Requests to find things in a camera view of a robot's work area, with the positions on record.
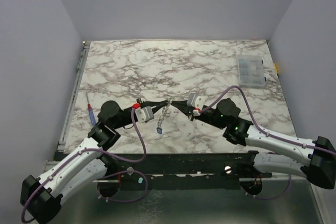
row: small component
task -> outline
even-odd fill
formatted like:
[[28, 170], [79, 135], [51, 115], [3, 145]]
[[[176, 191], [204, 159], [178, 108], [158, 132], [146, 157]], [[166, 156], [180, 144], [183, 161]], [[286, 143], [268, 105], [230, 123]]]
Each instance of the small component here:
[[130, 167], [127, 168], [127, 170], [128, 170], [128, 172], [127, 172], [128, 175], [133, 174], [133, 171], [134, 171], [133, 167], [130, 166]]
[[195, 108], [195, 109], [193, 110], [193, 115], [194, 115], [194, 116], [199, 116], [199, 115], [201, 115], [201, 110], [200, 110], [199, 108]]
[[135, 104], [132, 105], [132, 108], [134, 108], [134, 109], [138, 109], [140, 107], [141, 107], [141, 105], [139, 103], [135, 103]]
[[88, 101], [88, 111], [89, 111], [90, 121], [91, 121], [92, 126], [95, 126], [96, 119], [94, 117], [94, 113], [93, 113], [93, 110], [92, 110], [92, 107], [91, 107], [91, 104], [90, 104], [90, 101], [89, 101], [89, 96], [88, 96], [87, 93], [86, 93], [86, 99]]
[[159, 133], [159, 134], [162, 134], [162, 129], [160, 127], [157, 127], [156, 128], [156, 131]]
[[150, 106], [144, 107], [144, 108], [137, 108], [135, 110], [135, 114], [137, 115], [136, 118], [138, 118], [139, 123], [145, 123], [149, 120], [154, 119], [154, 114], [152, 111], [152, 108]]
[[198, 94], [192, 93], [189, 95], [188, 100], [187, 100], [187, 105], [194, 107], [194, 108], [203, 108], [205, 102], [205, 97], [202, 97]]

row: black end cap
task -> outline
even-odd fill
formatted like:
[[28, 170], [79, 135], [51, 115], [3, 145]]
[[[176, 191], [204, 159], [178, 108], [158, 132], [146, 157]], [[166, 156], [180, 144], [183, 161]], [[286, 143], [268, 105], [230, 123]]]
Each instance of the black end cap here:
[[118, 112], [121, 111], [117, 102], [107, 101], [101, 106], [100, 112], [98, 113], [98, 120], [105, 125], [108, 125], [108, 122], [111, 118], [116, 116]]
[[234, 119], [238, 118], [240, 113], [240, 108], [238, 108], [230, 98], [220, 100], [217, 103], [217, 108], [223, 116], [232, 117]]
[[[336, 152], [331, 142], [322, 136], [318, 137], [315, 146]], [[334, 155], [314, 150], [309, 167], [304, 166], [301, 170], [306, 174], [310, 183], [324, 189], [334, 189], [336, 181], [336, 157]]]
[[[25, 205], [30, 195], [40, 186], [39, 181], [29, 175], [22, 183], [20, 203]], [[27, 210], [39, 224], [50, 222], [61, 210], [62, 194], [54, 198], [45, 188], [40, 191], [30, 202]]]
[[226, 138], [232, 144], [240, 144], [246, 146], [245, 138], [248, 137], [247, 131], [250, 126], [253, 125], [251, 121], [247, 121], [242, 118], [237, 118], [237, 120], [228, 125], [224, 131], [223, 137]]
[[88, 137], [93, 138], [99, 147], [107, 151], [120, 138], [120, 134], [114, 130], [109, 130], [102, 122], [98, 122], [88, 133]]

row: keychain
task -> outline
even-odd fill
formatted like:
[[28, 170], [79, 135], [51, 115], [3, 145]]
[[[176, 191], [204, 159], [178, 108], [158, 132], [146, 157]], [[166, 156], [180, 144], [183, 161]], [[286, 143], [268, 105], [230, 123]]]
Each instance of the keychain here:
[[162, 115], [160, 115], [159, 117], [159, 121], [158, 121], [158, 125], [157, 125], [157, 128], [156, 128], [156, 131], [159, 133], [159, 134], [162, 134], [162, 128], [161, 128], [161, 125], [163, 123], [163, 120], [164, 118], [168, 118], [170, 113], [168, 113], [168, 108], [170, 106], [172, 102], [172, 98], [169, 99], [169, 102], [167, 103], [167, 105], [165, 107], [162, 108]]

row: cable clip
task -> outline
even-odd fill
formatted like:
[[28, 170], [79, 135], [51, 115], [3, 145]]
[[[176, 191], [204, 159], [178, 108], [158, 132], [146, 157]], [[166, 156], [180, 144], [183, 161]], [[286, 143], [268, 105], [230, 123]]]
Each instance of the cable clip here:
[[140, 108], [140, 104], [139, 103], [135, 103], [135, 104], [133, 104], [132, 108], [138, 109], [138, 108]]
[[199, 109], [199, 108], [195, 108], [195, 109], [193, 110], [193, 115], [194, 115], [194, 116], [199, 116], [199, 115], [201, 115], [201, 109]]

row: metal chain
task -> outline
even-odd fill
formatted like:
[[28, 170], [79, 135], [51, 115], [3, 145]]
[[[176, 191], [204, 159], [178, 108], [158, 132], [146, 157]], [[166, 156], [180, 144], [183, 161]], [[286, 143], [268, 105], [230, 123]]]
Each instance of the metal chain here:
[[173, 98], [170, 98], [170, 99], [168, 100], [167, 105], [166, 105], [165, 107], [162, 108], [162, 114], [160, 115], [160, 117], [159, 117], [159, 121], [158, 121], [158, 123], [157, 123], [157, 124], [158, 124], [157, 126], [158, 126], [159, 128], [161, 128], [161, 125], [162, 125], [162, 123], [163, 123], [164, 118], [168, 118], [168, 117], [170, 116], [170, 112], [168, 111], [168, 109], [169, 109], [169, 106], [170, 106], [172, 100], [173, 100]]

